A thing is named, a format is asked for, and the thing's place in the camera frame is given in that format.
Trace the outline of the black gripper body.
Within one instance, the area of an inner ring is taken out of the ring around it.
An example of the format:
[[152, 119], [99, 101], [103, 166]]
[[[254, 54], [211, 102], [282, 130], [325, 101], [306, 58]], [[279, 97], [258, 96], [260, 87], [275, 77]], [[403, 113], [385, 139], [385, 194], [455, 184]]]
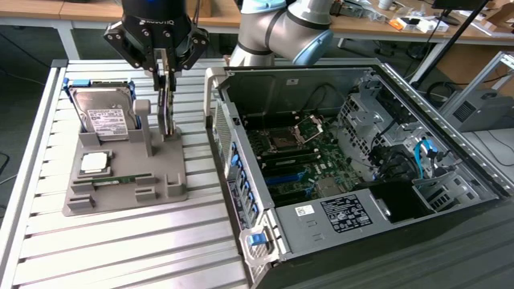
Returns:
[[187, 14], [186, 1], [122, 1], [122, 23], [146, 26], [152, 32], [154, 49], [187, 50], [195, 22]]

